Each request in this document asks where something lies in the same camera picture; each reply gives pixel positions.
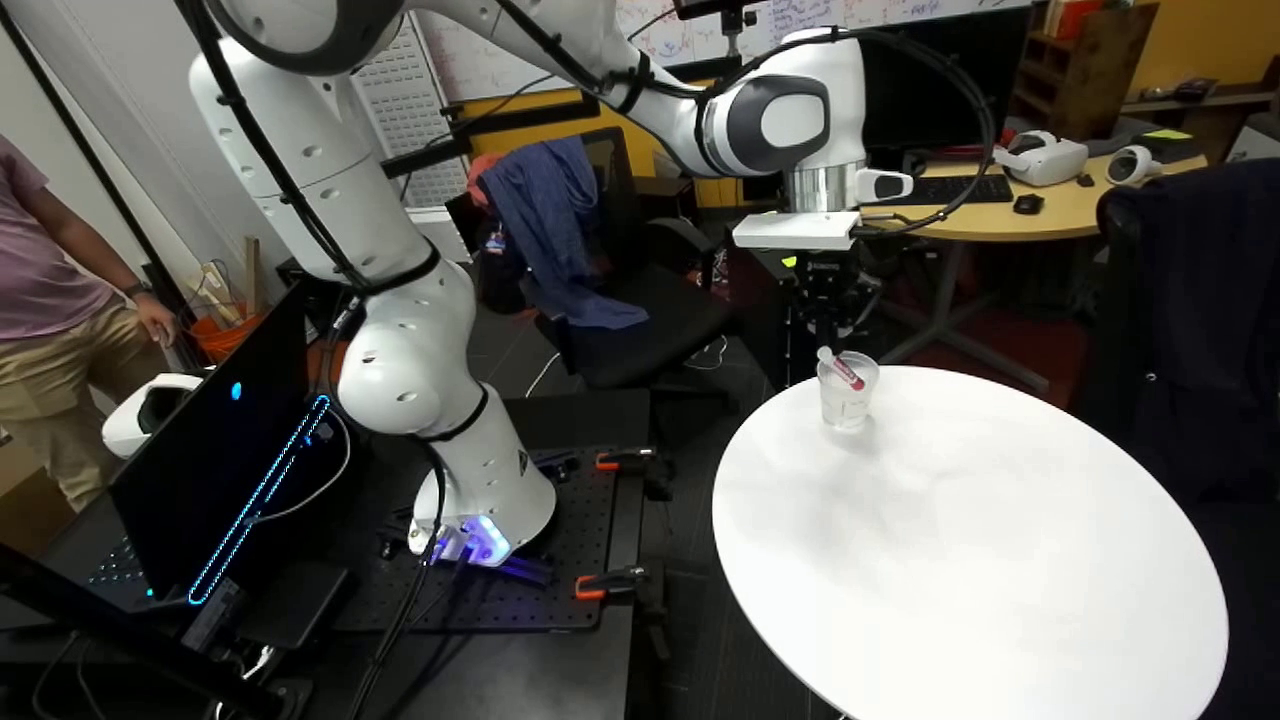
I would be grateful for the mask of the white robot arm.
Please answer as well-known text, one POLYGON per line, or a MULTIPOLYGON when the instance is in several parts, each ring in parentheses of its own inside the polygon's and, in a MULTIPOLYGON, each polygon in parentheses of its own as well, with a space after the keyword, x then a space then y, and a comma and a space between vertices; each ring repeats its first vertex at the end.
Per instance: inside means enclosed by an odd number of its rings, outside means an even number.
POLYGON ((419 562, 504 565, 545 536, 555 487, 522 453, 496 388, 469 366, 473 268, 456 225, 419 225, 360 116, 362 72, 417 13, 550 72, 638 123, 693 178, 787 178, 800 195, 751 232, 843 235, 912 193, 868 155, 873 49, 855 30, 806 30, 734 77, 687 84, 617 26, 617 0, 175 0, 197 38, 187 91, 227 167, 301 272, 362 301, 337 376, 368 432, 440 457, 403 519, 419 562))

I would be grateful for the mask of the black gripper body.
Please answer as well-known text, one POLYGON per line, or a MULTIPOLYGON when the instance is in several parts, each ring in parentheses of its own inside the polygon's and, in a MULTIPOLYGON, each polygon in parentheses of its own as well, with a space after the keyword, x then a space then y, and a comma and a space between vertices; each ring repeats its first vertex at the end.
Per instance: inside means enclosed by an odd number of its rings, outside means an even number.
POLYGON ((852 254, 792 254, 782 261, 787 324, 813 346, 852 346, 877 301, 880 282, 852 254))

